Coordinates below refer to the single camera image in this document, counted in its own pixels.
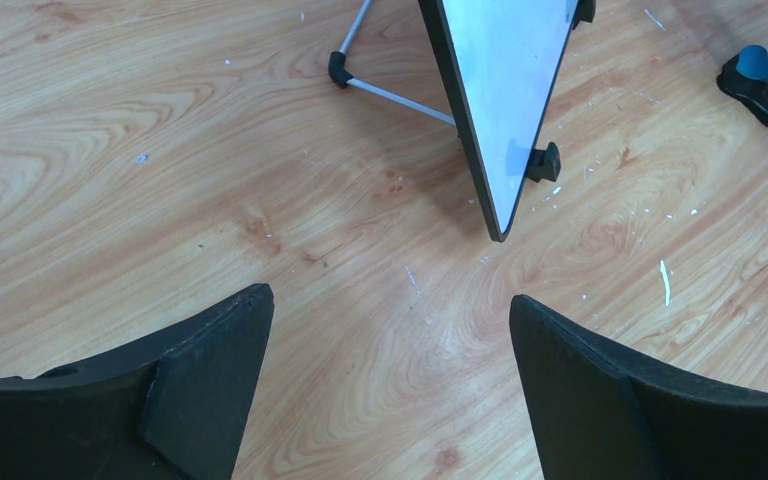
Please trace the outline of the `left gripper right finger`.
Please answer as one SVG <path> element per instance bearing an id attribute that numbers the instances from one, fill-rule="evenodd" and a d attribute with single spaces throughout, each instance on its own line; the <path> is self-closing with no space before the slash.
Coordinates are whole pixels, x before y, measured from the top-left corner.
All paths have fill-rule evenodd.
<path id="1" fill-rule="evenodd" d="M 768 392 L 674 367 L 526 295 L 509 327 L 545 478 L 768 479 Z"/>

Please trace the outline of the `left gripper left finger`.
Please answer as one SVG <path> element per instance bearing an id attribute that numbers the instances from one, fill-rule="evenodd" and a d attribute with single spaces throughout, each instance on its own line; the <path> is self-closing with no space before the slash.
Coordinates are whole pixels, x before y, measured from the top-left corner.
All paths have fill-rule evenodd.
<path id="1" fill-rule="evenodd" d="M 0 479 L 228 479 L 274 314 L 265 283 L 35 378 L 0 378 Z"/>

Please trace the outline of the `blue black whiteboard eraser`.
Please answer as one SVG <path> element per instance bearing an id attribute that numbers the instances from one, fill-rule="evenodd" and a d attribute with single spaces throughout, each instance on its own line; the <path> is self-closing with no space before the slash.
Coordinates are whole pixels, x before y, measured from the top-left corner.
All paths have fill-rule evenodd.
<path id="1" fill-rule="evenodd" d="M 768 100 L 763 96 L 768 84 L 768 52 L 764 47 L 749 45 L 742 49 L 722 66 L 716 84 L 768 128 Z"/>

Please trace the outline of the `white whiteboard black frame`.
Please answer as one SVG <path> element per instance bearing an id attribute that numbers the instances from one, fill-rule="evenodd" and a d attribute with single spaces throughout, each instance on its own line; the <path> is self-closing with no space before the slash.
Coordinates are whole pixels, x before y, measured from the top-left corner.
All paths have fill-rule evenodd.
<path id="1" fill-rule="evenodd" d="M 371 4 L 365 1 L 328 75 L 456 128 L 490 238 L 507 239 L 527 181 L 554 182 L 555 143 L 536 146 L 570 34 L 596 13 L 593 1 L 422 1 L 425 29 L 451 111 L 443 113 L 365 82 L 346 67 Z"/>

